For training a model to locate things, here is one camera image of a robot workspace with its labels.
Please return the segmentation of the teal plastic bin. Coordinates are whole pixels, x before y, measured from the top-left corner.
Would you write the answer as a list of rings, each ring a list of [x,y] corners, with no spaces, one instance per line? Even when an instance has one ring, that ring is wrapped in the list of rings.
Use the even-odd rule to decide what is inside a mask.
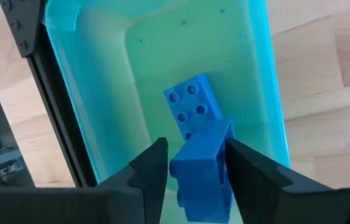
[[[164,92],[202,73],[237,140],[290,165],[266,0],[48,0],[45,26],[97,182],[180,150]]]

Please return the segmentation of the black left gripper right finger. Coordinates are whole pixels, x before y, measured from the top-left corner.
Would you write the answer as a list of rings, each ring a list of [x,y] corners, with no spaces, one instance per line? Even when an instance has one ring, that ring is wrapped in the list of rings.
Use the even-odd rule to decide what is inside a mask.
[[[350,224],[350,188],[328,187],[235,139],[225,159],[244,224]]]

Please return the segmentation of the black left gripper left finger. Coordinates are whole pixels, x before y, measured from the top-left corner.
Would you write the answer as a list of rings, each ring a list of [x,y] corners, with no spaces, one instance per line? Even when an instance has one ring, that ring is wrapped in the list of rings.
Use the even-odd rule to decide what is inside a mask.
[[[158,138],[95,187],[0,189],[0,224],[159,224],[168,142]]]

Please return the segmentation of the black aluminium table frame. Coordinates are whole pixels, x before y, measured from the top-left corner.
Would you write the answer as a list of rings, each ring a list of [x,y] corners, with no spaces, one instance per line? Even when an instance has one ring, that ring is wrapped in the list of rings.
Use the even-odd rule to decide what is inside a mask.
[[[29,64],[60,149],[77,187],[94,187],[86,146],[44,25],[48,0],[0,0],[21,57]]]

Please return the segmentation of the long blue toy block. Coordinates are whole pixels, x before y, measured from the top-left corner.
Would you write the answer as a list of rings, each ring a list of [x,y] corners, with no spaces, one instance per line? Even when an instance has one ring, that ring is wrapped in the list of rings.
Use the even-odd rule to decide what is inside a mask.
[[[189,78],[163,93],[186,141],[208,121],[223,117],[205,73]]]

